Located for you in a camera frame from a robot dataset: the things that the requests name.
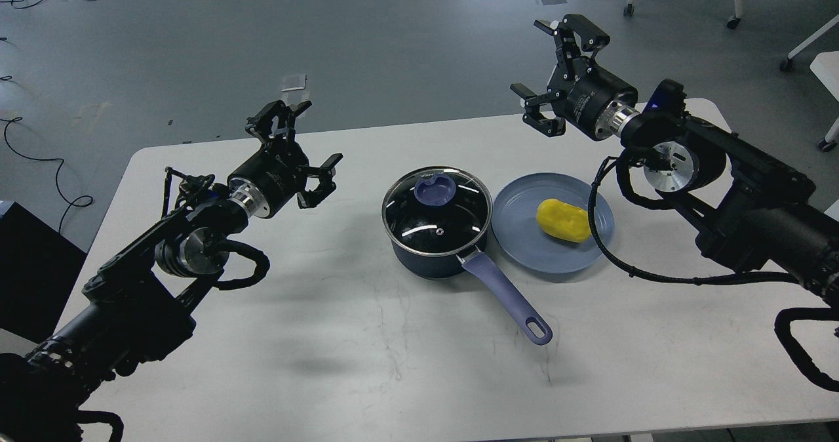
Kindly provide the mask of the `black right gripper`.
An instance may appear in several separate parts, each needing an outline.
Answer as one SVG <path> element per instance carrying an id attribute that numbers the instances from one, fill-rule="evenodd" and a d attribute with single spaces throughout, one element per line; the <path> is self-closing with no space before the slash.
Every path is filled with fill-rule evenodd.
<path id="1" fill-rule="evenodd" d="M 610 35 L 582 14 L 567 14 L 561 20 L 534 20 L 534 27 L 554 39 L 557 65 L 548 92 L 536 94 L 522 83 L 510 84 L 521 99 L 522 121 L 547 137 L 566 134 L 566 121 L 600 141 L 612 136 L 604 112 L 612 102 L 635 107 L 638 90 L 596 64 L 596 55 L 611 41 Z M 549 119 L 541 108 L 551 105 L 557 117 Z"/>

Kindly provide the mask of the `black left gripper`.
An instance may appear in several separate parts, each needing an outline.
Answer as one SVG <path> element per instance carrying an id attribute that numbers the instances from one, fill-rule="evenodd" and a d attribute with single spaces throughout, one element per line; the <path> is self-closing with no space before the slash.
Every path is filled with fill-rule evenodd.
<path id="1" fill-rule="evenodd" d="M 310 100 L 291 105 L 276 100 L 246 120 L 246 133 L 262 148 L 227 177 L 227 185 L 231 191 L 243 185 L 258 191 L 260 204 L 252 207 L 252 215 L 272 218 L 294 196 L 300 209 L 314 209 L 338 188 L 334 176 L 343 154 L 332 154 L 320 167 L 312 167 L 296 143 L 296 119 L 311 106 Z M 307 190 L 310 178 L 318 184 Z"/>

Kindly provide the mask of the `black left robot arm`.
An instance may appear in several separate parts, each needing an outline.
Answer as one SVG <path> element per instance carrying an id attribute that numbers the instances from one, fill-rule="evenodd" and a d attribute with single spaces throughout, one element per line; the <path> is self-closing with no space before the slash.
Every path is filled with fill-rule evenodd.
<path id="1" fill-rule="evenodd" d="M 103 382 L 161 361 L 192 337 L 192 313 L 213 289 L 260 283 L 269 257 L 233 236 L 251 218 L 272 218 L 289 200 L 315 208 L 336 190 L 342 154 L 312 166 L 296 141 L 305 100 L 266 104 L 246 122 L 260 148 L 218 183 L 167 167 L 160 220 L 84 284 L 88 306 L 27 355 L 2 354 L 2 440 L 81 441 L 85 424 L 122 418 L 82 405 Z"/>

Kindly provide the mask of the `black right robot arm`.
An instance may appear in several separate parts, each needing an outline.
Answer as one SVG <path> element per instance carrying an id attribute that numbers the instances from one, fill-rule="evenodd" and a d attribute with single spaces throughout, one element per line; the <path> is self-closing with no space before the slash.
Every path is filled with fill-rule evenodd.
<path id="1" fill-rule="evenodd" d="M 551 36 L 557 63 L 547 90 L 521 83 L 522 120 L 554 137 L 573 125 L 595 141 L 612 135 L 621 154 L 600 164 L 587 200 L 593 239 L 609 262 L 653 283 L 683 283 L 644 271 L 614 256 L 595 224 L 600 183 L 614 171 L 626 200 L 648 210 L 674 210 L 697 231 L 701 255 L 730 270 L 717 277 L 691 277 L 689 284 L 794 283 L 818 296 L 823 308 L 788 308 L 774 319 L 774 332 L 789 359 L 812 384 L 836 392 L 838 382 L 817 367 L 797 341 L 797 321 L 837 320 L 838 226 L 808 203 L 809 177 L 713 123 L 691 114 L 678 81 L 660 81 L 644 108 L 638 90 L 603 68 L 596 54 L 610 36 L 581 14 L 534 21 Z"/>

